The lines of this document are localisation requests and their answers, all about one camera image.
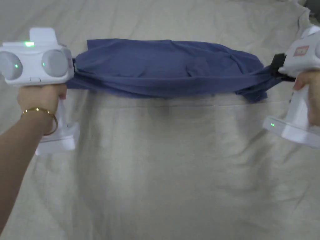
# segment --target white plastic casing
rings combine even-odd
[[[279,72],[297,77],[301,72],[313,69],[320,69],[320,27],[317,26],[306,30],[291,45]],[[308,120],[308,91],[309,86],[295,91],[286,118],[268,116],[263,127],[290,141],[320,148],[320,128],[311,126]]]
[[[32,28],[30,30],[30,41],[32,42],[30,47],[25,42],[8,42],[3,43],[3,46],[0,47],[0,54],[1,52],[8,52],[16,55],[23,68],[22,74],[18,78],[5,79],[7,84],[13,86],[62,84],[74,76],[71,52],[66,46],[57,42],[54,29]],[[65,59],[64,57],[62,59],[67,66],[65,66],[66,71],[63,71],[63,73],[65,72],[63,76],[50,76],[44,69],[43,56],[51,50],[59,51],[59,55],[65,57]],[[67,125],[62,100],[59,100],[55,116],[58,120],[58,129],[54,134],[44,136],[41,139],[36,155],[73,150],[76,147],[80,134],[79,124]]]

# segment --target wrist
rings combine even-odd
[[[42,111],[30,111],[23,114],[22,119],[33,122],[33,124],[38,126],[43,134],[46,134],[52,129],[53,118],[48,113]]]

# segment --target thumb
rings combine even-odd
[[[57,84],[54,86],[55,90],[57,92],[57,95],[61,98],[61,99],[66,99],[66,95],[67,95],[67,86],[65,84]]]
[[[299,91],[302,89],[305,85],[310,84],[312,80],[316,79],[319,77],[319,72],[314,71],[314,72],[304,72],[299,74],[297,77],[297,80],[293,86],[293,89],[296,91]]]

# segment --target forearm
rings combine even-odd
[[[26,169],[52,118],[43,112],[25,114],[0,136],[0,234],[8,220]]]

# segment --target bed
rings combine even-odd
[[[308,17],[295,1],[1,0],[0,42],[48,26],[74,56],[87,39],[171,39],[223,44],[267,65]],[[267,115],[285,116],[291,93],[282,83],[248,104],[233,93],[68,91],[78,147],[33,158],[1,240],[318,239],[319,150],[262,129]],[[1,132],[20,116],[16,96],[0,82]]]

